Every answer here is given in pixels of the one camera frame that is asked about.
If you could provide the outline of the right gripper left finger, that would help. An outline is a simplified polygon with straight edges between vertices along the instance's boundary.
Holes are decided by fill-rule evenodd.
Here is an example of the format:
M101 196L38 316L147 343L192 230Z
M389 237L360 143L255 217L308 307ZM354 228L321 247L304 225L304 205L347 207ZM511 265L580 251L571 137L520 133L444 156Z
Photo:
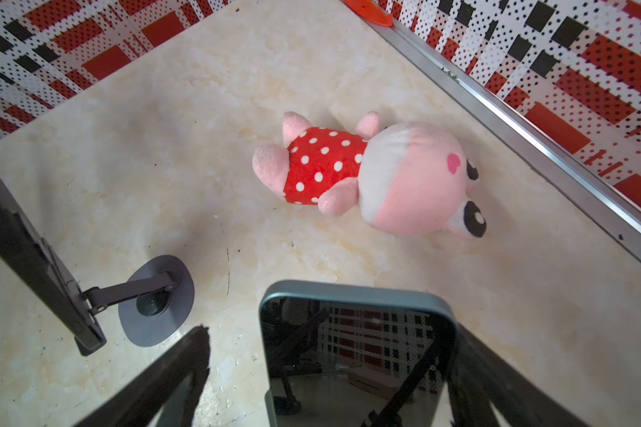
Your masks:
M191 426L210 373L210 334L194 327L79 426Z

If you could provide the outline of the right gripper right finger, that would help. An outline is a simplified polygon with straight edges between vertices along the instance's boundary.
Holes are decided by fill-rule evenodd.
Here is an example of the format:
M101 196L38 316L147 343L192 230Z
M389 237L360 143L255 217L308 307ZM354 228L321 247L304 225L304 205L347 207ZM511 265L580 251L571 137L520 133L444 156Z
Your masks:
M584 426L486 344L459 328L457 354L448 374L454 426Z

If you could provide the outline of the black phone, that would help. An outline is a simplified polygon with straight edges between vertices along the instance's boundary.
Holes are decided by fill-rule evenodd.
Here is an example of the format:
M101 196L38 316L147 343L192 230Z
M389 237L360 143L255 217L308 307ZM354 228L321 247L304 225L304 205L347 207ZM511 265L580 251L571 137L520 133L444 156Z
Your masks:
M0 178L0 258L71 331L89 356L107 343L84 292Z
M431 426L459 324L428 293L283 280L260 302L273 426Z

